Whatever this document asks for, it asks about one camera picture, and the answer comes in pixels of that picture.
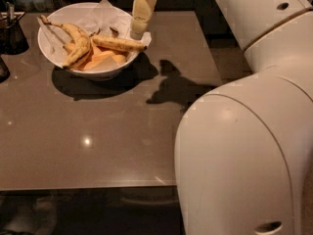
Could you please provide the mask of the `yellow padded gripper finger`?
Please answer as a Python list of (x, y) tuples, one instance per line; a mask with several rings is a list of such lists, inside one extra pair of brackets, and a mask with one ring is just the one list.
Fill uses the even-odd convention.
[(157, 0), (134, 0), (132, 16), (134, 19), (139, 19), (148, 22), (155, 10)]

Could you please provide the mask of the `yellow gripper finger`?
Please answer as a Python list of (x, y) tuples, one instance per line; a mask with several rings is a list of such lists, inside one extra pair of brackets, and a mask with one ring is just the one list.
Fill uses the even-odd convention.
[(131, 20), (130, 36), (135, 40), (141, 40), (143, 34), (147, 31), (148, 23), (139, 18)]

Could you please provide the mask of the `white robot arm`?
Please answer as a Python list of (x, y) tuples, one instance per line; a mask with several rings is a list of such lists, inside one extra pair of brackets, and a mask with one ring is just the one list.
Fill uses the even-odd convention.
[(201, 96), (175, 140), (186, 235), (301, 235), (313, 153), (312, 6), (215, 0), (252, 74)]

